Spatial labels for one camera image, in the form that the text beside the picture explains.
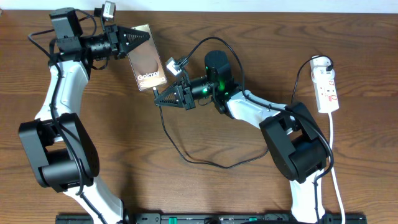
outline white power strip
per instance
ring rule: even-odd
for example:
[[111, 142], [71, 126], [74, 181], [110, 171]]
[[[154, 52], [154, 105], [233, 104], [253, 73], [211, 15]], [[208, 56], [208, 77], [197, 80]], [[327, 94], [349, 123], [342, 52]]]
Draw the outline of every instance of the white power strip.
[[335, 70], [326, 71], [330, 63], [330, 60], [326, 57], [319, 57], [310, 61], [311, 79], [319, 113], [331, 113], [339, 108], [334, 80]]

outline white wall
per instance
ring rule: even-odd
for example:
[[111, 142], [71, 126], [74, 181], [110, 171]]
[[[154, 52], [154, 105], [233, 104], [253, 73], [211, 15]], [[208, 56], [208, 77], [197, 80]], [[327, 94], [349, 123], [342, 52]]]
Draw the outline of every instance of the white wall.
[[[117, 10], [398, 13], [398, 0], [113, 0]], [[104, 0], [0, 0], [1, 9], [93, 10]]]

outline robotic arm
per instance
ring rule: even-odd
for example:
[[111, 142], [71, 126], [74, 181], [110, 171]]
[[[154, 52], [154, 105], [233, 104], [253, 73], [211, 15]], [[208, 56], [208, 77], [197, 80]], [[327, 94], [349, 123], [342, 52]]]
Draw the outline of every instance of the robotic arm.
[[[105, 26], [106, 21], [114, 20], [116, 12], [115, 4], [107, 1], [102, 8], [94, 11], [94, 16], [100, 18], [103, 34], [93, 33], [82, 37], [83, 31], [76, 11], [80, 10], [64, 8], [50, 14], [57, 36], [50, 43], [50, 51], [53, 51], [56, 42], [59, 53], [51, 52], [50, 55], [51, 82], [44, 105], [34, 121], [20, 125], [19, 136], [35, 177], [42, 187], [51, 187], [56, 192], [74, 198], [91, 215], [95, 224], [129, 223], [123, 202], [109, 191], [98, 175], [98, 154], [78, 115], [91, 69], [105, 68], [110, 56], [115, 59], [124, 58], [132, 49], [149, 40], [150, 36], [147, 32], [114, 24]], [[94, 60], [106, 60], [105, 66], [94, 67]], [[61, 75], [58, 74], [55, 63], [60, 68]], [[55, 119], [70, 143], [69, 150], [46, 150], [55, 141], [65, 140], [54, 126], [52, 103], [55, 106]], [[82, 172], [71, 152], [76, 154]], [[83, 191], [77, 195], [81, 184], [84, 185]]]
[[[259, 128], [277, 168], [290, 180], [294, 217], [299, 222], [315, 223], [317, 214], [312, 182], [319, 170], [325, 168], [328, 153], [317, 133], [307, 123], [281, 112], [299, 114], [315, 124], [308, 109], [303, 103], [289, 106], [272, 103], [254, 96], [249, 90], [244, 90], [243, 94], [241, 86], [234, 82], [228, 58], [222, 51], [214, 50], [205, 56], [204, 77], [190, 80], [183, 69], [187, 63], [186, 58], [178, 62], [171, 58], [167, 62], [167, 68], [178, 75], [177, 81], [161, 94], [154, 89], [155, 104], [189, 110], [195, 107], [195, 100], [210, 96], [221, 114]], [[288, 135], [296, 131], [302, 131], [302, 135], [291, 141]], [[320, 187], [317, 188], [317, 195], [321, 195]], [[322, 217], [325, 214], [322, 198], [317, 197], [317, 200], [318, 214]]]

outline white cable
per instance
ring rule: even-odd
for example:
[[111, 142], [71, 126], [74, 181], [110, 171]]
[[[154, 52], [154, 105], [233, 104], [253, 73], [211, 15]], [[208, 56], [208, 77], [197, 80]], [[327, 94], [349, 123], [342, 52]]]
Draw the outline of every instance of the white cable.
[[[328, 115], [329, 115], [329, 123], [330, 123], [329, 145], [330, 145], [330, 149], [332, 149], [332, 146], [333, 146], [333, 119], [331, 118], [331, 113], [328, 113]], [[345, 224], [346, 223], [346, 214], [344, 212], [343, 202], [341, 201], [340, 191], [338, 190], [336, 172], [335, 172], [334, 167], [331, 168], [331, 178], [333, 179], [333, 185], [335, 186], [337, 201], [338, 201], [338, 205], [339, 205], [340, 211], [341, 211], [341, 224]]]

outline wooden table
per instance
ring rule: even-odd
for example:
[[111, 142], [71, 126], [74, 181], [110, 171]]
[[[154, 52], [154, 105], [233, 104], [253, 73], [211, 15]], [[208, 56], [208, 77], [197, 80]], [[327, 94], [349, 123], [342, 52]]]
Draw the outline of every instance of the wooden table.
[[[0, 17], [0, 223], [53, 223], [59, 213], [83, 213], [63, 194], [41, 188], [17, 135], [33, 120], [49, 87], [48, 59], [27, 35], [50, 29], [48, 11], [4, 11]], [[117, 12], [118, 25], [148, 23], [162, 60], [179, 58], [205, 37], [226, 40], [246, 71], [247, 89], [288, 103], [299, 66], [316, 54], [335, 61], [340, 109], [335, 120], [335, 168], [347, 212], [369, 223], [398, 219], [398, 16], [388, 14]], [[82, 22], [92, 31], [90, 20]], [[51, 35], [36, 37], [48, 46]], [[203, 44], [188, 64], [204, 74], [205, 54], [226, 49]], [[233, 75], [241, 79], [228, 52]], [[313, 113], [326, 136], [328, 118], [317, 113], [309, 65], [297, 99]], [[174, 78], [168, 75], [168, 84]], [[101, 161], [101, 176], [132, 212], [262, 213], [290, 210], [289, 182], [271, 156], [221, 170], [184, 162], [165, 136], [153, 93], [139, 91], [127, 59], [92, 71], [80, 118]], [[212, 105], [194, 110], [164, 108], [178, 146], [193, 158], [224, 165], [263, 152], [261, 132], [220, 115]], [[339, 212], [331, 176], [323, 178], [324, 207]]]

